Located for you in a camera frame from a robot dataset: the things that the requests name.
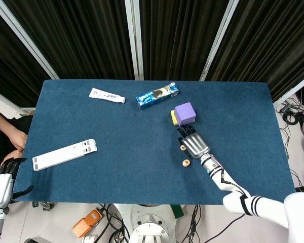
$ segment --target person's hand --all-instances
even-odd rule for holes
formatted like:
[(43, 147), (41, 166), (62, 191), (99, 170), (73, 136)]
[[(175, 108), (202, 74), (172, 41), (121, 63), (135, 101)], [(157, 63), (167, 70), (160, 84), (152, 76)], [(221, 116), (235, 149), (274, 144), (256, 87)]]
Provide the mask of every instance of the person's hand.
[(9, 139), (11, 143), (19, 150), (24, 151), (25, 144), (27, 141), (28, 135), (24, 132), (18, 130), (17, 128), (13, 129), (12, 132), (9, 134)]
[(1, 162), (1, 165), (0, 165), (0, 166), (2, 166), (2, 164), (3, 164), (7, 159), (9, 159), (9, 158), (21, 158), (21, 157), (22, 157), (22, 152), (19, 151), (18, 149), (16, 149), (16, 150), (14, 150), (14, 151), (12, 151), (12, 152), (10, 152), (10, 153), (8, 153), (8, 154), (6, 155), (6, 157), (4, 158), (4, 160)]

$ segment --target orange device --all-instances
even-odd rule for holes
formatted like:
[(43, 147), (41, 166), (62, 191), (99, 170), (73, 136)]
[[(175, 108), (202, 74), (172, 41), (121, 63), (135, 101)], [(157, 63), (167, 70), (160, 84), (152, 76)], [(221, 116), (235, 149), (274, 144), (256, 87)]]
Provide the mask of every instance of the orange device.
[(72, 228), (78, 238), (85, 236), (102, 218), (102, 214), (97, 210), (92, 210), (85, 218), (79, 220)]

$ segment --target blue table mat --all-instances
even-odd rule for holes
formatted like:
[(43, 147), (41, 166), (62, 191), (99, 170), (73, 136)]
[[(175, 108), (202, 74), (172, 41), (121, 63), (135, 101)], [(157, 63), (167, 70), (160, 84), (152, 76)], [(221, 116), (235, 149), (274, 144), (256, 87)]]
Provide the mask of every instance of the blue table mat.
[[(170, 110), (190, 102), (193, 126), (231, 177), (251, 195), (278, 201), (294, 192), (267, 84), (176, 82), (179, 94), (140, 110), (135, 97), (170, 81), (61, 79), (44, 82), (14, 191), (20, 200), (221, 205), (198, 159), (185, 168)], [(89, 98), (92, 88), (125, 104)], [(34, 172), (32, 157), (93, 138), (98, 151)]]

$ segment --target purple cube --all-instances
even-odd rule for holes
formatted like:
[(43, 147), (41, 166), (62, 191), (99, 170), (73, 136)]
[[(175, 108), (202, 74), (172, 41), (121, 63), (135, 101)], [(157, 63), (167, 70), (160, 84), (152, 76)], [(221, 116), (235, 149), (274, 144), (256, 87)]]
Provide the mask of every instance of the purple cube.
[(193, 123), (196, 113), (190, 102), (178, 105), (174, 108), (174, 115), (177, 118), (179, 126)]

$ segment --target blue snack box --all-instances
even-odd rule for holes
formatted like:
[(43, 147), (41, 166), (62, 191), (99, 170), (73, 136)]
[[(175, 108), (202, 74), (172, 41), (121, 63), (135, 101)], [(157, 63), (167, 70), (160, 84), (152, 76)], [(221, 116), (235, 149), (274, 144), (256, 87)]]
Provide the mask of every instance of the blue snack box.
[(146, 92), (145, 94), (136, 96), (136, 102), (140, 109), (147, 108), (151, 105), (157, 104), (160, 101), (167, 100), (179, 93), (179, 88), (172, 82), (163, 88)]

